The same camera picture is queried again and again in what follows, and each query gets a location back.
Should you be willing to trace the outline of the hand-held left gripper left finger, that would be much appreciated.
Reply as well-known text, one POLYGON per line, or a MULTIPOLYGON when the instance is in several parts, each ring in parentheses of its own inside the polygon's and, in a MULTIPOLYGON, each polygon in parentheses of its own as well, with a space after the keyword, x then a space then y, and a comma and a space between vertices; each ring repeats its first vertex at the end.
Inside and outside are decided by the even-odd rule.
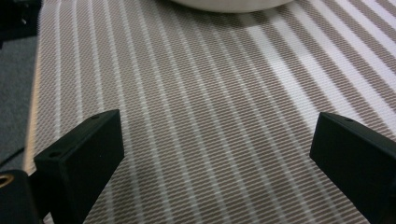
POLYGON ((35 156, 39 215, 82 224, 123 158, 120 111, 85 119, 35 156))

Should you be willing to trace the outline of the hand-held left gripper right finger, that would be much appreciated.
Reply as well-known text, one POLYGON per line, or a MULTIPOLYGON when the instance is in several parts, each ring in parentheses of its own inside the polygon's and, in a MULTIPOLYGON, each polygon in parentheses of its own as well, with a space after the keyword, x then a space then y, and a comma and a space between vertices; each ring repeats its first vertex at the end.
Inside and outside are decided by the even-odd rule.
POLYGON ((396 142, 321 112, 310 158, 371 224, 396 224, 396 142))

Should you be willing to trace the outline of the striped woven placemat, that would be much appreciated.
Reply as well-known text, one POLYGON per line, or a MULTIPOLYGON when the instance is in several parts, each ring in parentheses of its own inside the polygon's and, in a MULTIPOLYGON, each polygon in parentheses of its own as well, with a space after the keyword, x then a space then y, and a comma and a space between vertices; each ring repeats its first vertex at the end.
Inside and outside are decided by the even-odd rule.
POLYGON ((84 224, 367 224, 309 150, 323 111, 396 141, 396 0, 43 0, 26 169, 110 109, 125 156, 84 224))

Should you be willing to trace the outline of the black stand base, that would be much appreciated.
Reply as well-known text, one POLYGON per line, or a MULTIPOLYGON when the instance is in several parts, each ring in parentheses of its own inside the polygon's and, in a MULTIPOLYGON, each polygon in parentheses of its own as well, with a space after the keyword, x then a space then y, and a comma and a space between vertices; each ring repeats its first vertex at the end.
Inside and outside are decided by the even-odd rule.
POLYGON ((36 36, 42 0, 0 0, 0 49, 9 40, 36 36))

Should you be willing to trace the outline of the white bowl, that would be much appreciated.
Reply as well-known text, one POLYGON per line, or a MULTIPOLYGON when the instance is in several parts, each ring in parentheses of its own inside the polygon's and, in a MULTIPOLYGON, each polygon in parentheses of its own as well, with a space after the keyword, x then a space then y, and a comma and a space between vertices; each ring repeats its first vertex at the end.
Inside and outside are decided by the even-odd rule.
POLYGON ((249 13, 285 5, 293 0, 171 0, 185 7, 220 13, 249 13))

